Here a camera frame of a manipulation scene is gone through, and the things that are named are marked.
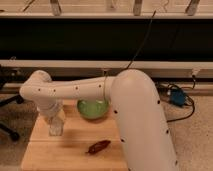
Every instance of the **black chair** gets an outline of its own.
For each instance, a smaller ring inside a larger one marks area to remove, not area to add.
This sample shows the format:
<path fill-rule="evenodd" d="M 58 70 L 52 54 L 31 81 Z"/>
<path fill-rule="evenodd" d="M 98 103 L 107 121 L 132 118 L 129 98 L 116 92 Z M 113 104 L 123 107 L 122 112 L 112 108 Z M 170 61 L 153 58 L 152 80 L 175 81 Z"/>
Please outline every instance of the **black chair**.
<path fill-rule="evenodd" d="M 16 95 L 16 96 L 13 96 L 9 99 L 0 101 L 0 107 L 9 104 L 12 101 L 16 101 L 17 104 L 21 104 L 21 103 L 23 103 L 24 100 L 20 95 Z M 20 138 L 19 134 L 15 131 L 11 130 L 10 128 L 6 127 L 2 123 L 0 123 L 0 129 L 3 130 L 4 132 L 6 132 L 7 134 L 9 134 L 12 141 L 18 141 L 19 140 L 19 138 Z"/>

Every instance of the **black wall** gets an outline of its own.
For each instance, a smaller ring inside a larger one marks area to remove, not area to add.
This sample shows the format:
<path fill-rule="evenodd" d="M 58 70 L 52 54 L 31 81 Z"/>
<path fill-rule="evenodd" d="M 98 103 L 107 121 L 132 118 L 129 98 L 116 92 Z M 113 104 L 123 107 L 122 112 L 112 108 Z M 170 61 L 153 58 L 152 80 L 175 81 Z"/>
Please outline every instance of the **black wall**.
<path fill-rule="evenodd" d="M 148 19 L 0 19 L 0 59 L 130 60 Z M 213 20 L 155 19 L 136 60 L 213 61 Z"/>

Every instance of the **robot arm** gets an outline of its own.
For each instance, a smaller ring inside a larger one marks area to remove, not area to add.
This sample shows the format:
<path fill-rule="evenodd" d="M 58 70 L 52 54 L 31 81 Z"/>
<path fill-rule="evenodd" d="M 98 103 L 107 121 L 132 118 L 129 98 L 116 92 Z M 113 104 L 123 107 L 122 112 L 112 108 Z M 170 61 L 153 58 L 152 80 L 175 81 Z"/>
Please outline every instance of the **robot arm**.
<path fill-rule="evenodd" d="M 110 100 L 129 170 L 179 170 L 158 92 L 141 71 L 59 83 L 51 82 L 46 72 L 37 71 L 23 84 L 20 94 L 33 100 L 40 113 L 52 118 L 63 113 L 62 99 Z"/>

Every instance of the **cable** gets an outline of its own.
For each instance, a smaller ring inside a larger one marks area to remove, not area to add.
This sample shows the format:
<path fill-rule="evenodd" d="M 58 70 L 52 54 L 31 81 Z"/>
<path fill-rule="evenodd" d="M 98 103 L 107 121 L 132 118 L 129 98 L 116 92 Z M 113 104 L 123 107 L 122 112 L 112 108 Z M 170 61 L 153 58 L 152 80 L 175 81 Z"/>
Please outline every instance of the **cable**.
<path fill-rule="evenodd" d="M 169 122 L 176 122 L 176 121 L 181 121 L 181 120 L 188 119 L 188 118 L 190 118 L 190 117 L 194 114 L 194 112 L 195 112 L 195 104 L 194 104 L 194 101 L 193 101 L 193 99 L 190 98 L 190 97 L 189 97 L 188 100 L 191 102 L 191 106 L 192 106 L 192 111 L 191 111 L 191 113 L 190 113 L 189 115 L 185 116 L 185 117 L 167 120 L 168 123 L 169 123 Z"/>
<path fill-rule="evenodd" d="M 139 53 L 141 52 L 141 50 L 143 49 L 144 45 L 146 44 L 148 38 L 149 38 L 149 34 L 150 34 L 150 31 L 151 31 L 151 28 L 152 28 L 152 21 L 155 17 L 155 14 L 156 14 L 156 10 L 153 12 L 152 14 L 152 17 L 150 19 L 150 22 L 149 22 L 149 26 L 148 26 L 148 29 L 147 29 L 147 32 L 145 34 L 145 37 L 143 39 L 143 41 L 141 42 L 138 50 L 136 51 L 135 55 L 133 56 L 132 60 L 129 62 L 129 64 L 127 65 L 127 67 L 125 69 L 129 69 L 129 67 L 132 65 L 132 63 L 135 61 L 136 57 L 139 55 Z"/>
<path fill-rule="evenodd" d="M 176 89 L 181 89 L 181 90 L 182 90 L 182 88 L 179 87 L 179 86 L 176 85 L 176 84 L 169 84 L 169 85 L 168 85 L 169 90 L 173 89 L 174 87 L 175 87 Z M 181 118 L 176 118 L 176 119 L 167 120 L 168 123 L 169 123 L 169 122 L 176 122 L 176 121 L 181 121 L 181 120 L 188 119 L 188 118 L 190 118 L 190 117 L 194 114 L 194 112 L 195 112 L 195 103 L 194 103 L 194 100 L 193 100 L 188 94 L 185 93 L 185 95 L 186 95 L 186 97 L 187 97 L 187 100 L 190 102 L 190 104 L 185 103 L 184 105 L 185 105 L 185 106 L 191 106 L 191 107 L 192 107 L 191 113 L 190 113 L 189 115 L 184 116 L 184 117 L 181 117 Z"/>
<path fill-rule="evenodd" d="M 195 86 L 196 86 L 196 76 L 195 75 L 192 75 L 192 80 L 193 80 L 193 85 L 192 87 L 181 87 L 182 89 L 195 89 Z"/>
<path fill-rule="evenodd" d="M 167 7 L 167 5 L 169 5 L 169 3 L 170 3 L 170 0 L 167 0 L 167 2 L 163 5 L 163 9 L 165 12 L 168 12 L 166 7 Z"/>

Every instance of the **wooden cutting board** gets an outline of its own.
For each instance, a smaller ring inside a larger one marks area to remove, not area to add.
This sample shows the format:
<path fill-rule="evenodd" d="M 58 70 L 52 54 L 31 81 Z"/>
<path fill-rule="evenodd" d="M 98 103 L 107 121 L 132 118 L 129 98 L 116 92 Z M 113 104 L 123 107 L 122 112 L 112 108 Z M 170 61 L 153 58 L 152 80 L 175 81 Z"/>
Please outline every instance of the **wooden cutting board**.
<path fill-rule="evenodd" d="M 83 119 L 76 101 L 64 101 L 67 116 L 64 133 L 49 136 L 49 127 L 41 116 L 37 118 L 22 161 L 22 171 L 128 171 L 119 133 L 110 109 L 97 121 Z M 85 152 L 101 140 L 111 144 L 95 155 Z"/>

